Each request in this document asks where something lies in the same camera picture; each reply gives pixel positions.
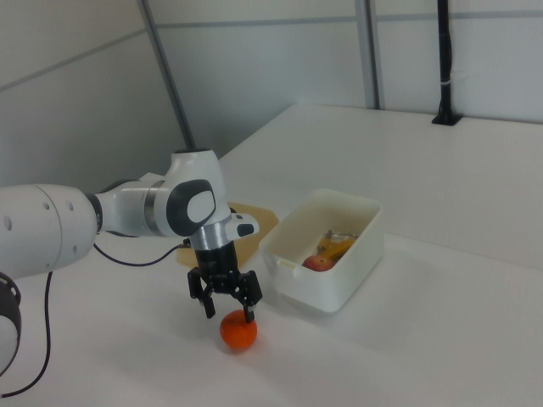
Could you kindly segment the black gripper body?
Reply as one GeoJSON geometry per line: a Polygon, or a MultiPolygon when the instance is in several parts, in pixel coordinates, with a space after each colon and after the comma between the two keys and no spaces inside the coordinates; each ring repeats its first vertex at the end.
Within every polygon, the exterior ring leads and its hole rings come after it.
{"type": "Polygon", "coordinates": [[[220,248],[195,251],[197,268],[193,270],[193,293],[203,293],[202,282],[217,293],[235,293],[239,269],[234,242],[220,248]]]}

